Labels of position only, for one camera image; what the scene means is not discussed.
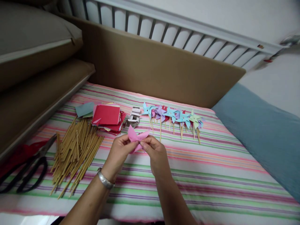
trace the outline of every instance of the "silver bracelet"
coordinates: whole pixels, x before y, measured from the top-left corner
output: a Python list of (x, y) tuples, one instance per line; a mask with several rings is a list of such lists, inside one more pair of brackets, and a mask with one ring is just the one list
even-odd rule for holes
[(98, 176), (99, 176), (99, 178), (100, 178), (100, 181), (102, 182), (102, 184), (107, 188), (107, 189), (112, 189), (114, 186), (115, 186), (115, 184), (113, 184), (113, 183), (110, 183), (106, 178), (105, 178), (105, 176), (101, 173), (101, 167), (98, 169), (98, 171), (97, 171), (97, 174), (98, 174)]

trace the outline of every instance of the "wall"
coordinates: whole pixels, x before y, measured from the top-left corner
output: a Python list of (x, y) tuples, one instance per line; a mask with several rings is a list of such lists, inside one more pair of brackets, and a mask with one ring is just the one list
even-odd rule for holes
[(246, 73), (239, 82), (270, 104), (300, 117), (300, 46)]
[[(133, 0), (269, 43), (300, 31), (299, 0)], [(241, 84), (300, 117), (300, 50), (248, 72)]]
[(300, 30), (298, 0), (133, 0), (269, 43)]

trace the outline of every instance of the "white railing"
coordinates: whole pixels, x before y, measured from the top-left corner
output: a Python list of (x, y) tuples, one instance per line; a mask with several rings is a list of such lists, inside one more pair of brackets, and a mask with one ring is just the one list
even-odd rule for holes
[(283, 48), (132, 0), (60, 0), (57, 6), (64, 14), (172, 45), (247, 71)]

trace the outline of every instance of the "bundle of sticks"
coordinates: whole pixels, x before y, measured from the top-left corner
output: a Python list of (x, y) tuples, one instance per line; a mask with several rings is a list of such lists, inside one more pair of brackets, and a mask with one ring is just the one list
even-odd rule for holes
[(59, 199), (75, 175), (77, 175), (69, 190), (71, 192), (69, 197), (72, 196), (104, 139), (104, 137), (97, 136), (96, 131), (97, 128), (92, 127), (92, 124), (88, 123), (87, 118), (81, 119), (76, 123), (75, 117), (62, 142), (60, 141), (59, 133), (57, 133), (57, 151), (54, 157), (55, 163), (51, 169), (54, 187), (50, 195), (70, 175), (68, 183), (58, 197)]

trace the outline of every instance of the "striped bedsheet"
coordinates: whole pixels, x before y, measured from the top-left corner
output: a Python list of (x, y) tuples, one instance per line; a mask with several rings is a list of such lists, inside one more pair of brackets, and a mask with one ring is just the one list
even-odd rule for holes
[[(211, 109), (175, 103), (141, 94), (116, 90), (86, 83), (51, 119), (28, 141), (28, 144), (46, 140), (55, 132), (62, 136), (75, 117), (75, 106), (84, 101), (115, 102), (130, 113), (132, 106), (166, 105), (190, 112), (206, 121), (198, 139), (190, 130), (180, 139), (179, 125), (169, 130), (168, 122), (162, 126), (162, 143), (166, 146), (172, 175), (183, 197), (198, 221), (205, 224), (298, 224), (300, 205), (281, 187), (249, 154), (244, 146), (224, 127)], [(149, 118), (140, 117), (137, 132), (150, 129)], [(159, 139), (160, 125), (154, 124), (154, 136)], [(56, 193), (52, 189), (54, 144), (47, 153), (48, 173), (40, 186), (28, 193), (17, 195), (16, 188), (0, 195), (0, 212), (24, 215), (66, 215), (95, 176), (108, 156), (114, 135), (102, 133), (105, 139), (91, 167), (76, 189), (57, 200), (63, 183)], [(103, 217), (127, 222), (150, 222), (163, 220), (150, 169), (149, 156), (140, 150), (129, 155), (123, 170), (112, 189)]]

